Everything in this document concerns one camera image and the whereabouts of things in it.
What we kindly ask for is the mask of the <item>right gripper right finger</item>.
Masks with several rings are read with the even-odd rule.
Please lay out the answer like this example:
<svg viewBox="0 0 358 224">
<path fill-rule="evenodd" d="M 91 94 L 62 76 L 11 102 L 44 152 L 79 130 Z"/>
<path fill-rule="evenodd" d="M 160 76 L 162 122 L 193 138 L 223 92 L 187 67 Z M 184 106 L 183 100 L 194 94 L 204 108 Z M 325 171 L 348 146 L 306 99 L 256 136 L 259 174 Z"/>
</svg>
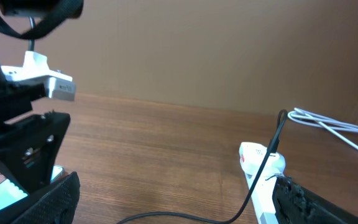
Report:
<svg viewBox="0 0 358 224">
<path fill-rule="evenodd" d="M 358 217 L 292 181 L 278 176 L 272 195 L 279 224 L 358 224 Z"/>
</svg>

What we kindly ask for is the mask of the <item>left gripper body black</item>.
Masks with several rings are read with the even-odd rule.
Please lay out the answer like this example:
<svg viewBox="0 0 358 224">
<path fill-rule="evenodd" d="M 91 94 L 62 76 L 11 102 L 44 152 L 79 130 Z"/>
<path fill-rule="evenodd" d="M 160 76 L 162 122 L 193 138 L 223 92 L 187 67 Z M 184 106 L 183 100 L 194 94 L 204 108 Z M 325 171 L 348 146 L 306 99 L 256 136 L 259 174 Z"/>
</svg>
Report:
<svg viewBox="0 0 358 224">
<path fill-rule="evenodd" d="M 56 111 L 33 114 L 32 102 L 45 96 L 45 88 L 41 84 L 29 86 L 0 82 L 0 157 L 8 144 L 18 136 L 19 128 L 15 127 L 18 121 L 28 118 L 70 118 L 68 113 Z"/>
</svg>

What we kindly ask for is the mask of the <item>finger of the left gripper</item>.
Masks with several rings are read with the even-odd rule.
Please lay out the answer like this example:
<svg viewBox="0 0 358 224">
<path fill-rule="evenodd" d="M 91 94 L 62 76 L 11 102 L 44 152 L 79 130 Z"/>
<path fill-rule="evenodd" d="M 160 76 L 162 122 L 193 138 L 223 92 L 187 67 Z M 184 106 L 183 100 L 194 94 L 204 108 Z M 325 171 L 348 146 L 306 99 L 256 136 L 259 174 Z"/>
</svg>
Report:
<svg viewBox="0 0 358 224">
<path fill-rule="evenodd" d="M 18 121 L 18 136 L 2 152 L 0 173 L 32 194 L 50 184 L 55 159 L 70 118 Z"/>
</svg>

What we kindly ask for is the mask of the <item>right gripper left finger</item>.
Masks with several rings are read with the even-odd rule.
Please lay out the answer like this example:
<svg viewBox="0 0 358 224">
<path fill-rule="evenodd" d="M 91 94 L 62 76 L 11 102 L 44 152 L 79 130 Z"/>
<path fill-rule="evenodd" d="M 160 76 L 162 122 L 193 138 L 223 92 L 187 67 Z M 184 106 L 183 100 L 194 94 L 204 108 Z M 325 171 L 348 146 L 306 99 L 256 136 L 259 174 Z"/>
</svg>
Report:
<svg viewBox="0 0 358 224">
<path fill-rule="evenodd" d="M 0 210 L 0 224 L 72 224 L 80 199 L 80 180 L 72 172 Z"/>
</svg>

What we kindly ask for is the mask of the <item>blue screen Galaxy smartphone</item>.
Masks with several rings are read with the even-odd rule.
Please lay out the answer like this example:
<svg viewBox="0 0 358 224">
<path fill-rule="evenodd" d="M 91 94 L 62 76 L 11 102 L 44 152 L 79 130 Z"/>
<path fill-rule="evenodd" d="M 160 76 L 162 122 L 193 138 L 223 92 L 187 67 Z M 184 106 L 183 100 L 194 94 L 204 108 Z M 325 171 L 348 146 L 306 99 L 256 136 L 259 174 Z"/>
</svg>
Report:
<svg viewBox="0 0 358 224">
<path fill-rule="evenodd" d="M 28 194 L 21 190 L 9 179 L 0 183 L 0 210 L 27 197 Z"/>
</svg>

